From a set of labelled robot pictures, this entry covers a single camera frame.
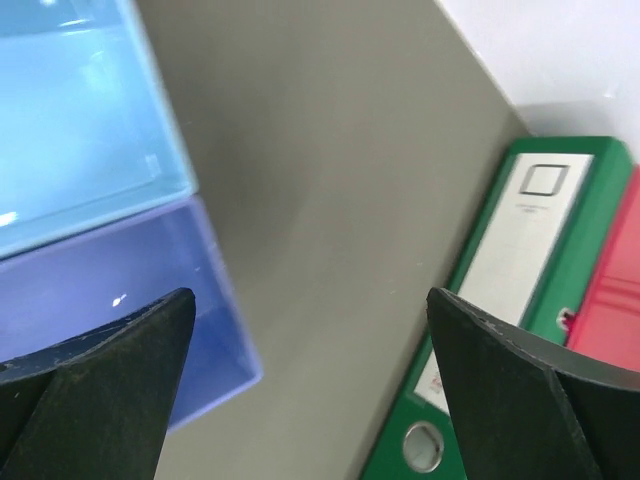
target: gray surface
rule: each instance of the gray surface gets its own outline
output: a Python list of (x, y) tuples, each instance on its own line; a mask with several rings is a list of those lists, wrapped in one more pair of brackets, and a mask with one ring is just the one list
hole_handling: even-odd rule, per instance
[(522, 127), (427, 0), (140, 1), (266, 370), (157, 478), (354, 478)]

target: light blue plastic tray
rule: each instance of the light blue plastic tray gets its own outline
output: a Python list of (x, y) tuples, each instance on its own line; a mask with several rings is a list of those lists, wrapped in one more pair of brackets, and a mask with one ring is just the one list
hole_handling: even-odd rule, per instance
[(132, 2), (0, 1), (0, 258), (195, 191)]
[(178, 428), (262, 377), (197, 197), (1, 261), (0, 363), (122, 318), (180, 287), (195, 293), (196, 321), (169, 425)]

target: binder label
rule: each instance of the binder label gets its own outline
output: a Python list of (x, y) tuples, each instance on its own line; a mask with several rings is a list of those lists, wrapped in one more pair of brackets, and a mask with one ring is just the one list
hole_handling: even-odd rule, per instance
[[(520, 324), (592, 157), (518, 156), (458, 295), (503, 321)], [(433, 353), (414, 393), (449, 413)]]

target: red binder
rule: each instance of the red binder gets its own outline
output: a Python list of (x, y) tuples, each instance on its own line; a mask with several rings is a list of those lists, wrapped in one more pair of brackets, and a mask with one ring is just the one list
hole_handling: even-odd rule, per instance
[(640, 167), (635, 167), (567, 347), (640, 371)]

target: white wall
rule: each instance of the white wall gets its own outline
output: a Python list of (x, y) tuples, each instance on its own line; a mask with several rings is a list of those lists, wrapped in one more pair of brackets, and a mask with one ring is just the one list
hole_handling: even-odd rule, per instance
[(640, 160), (640, 2), (440, 0), (536, 134), (610, 134)]

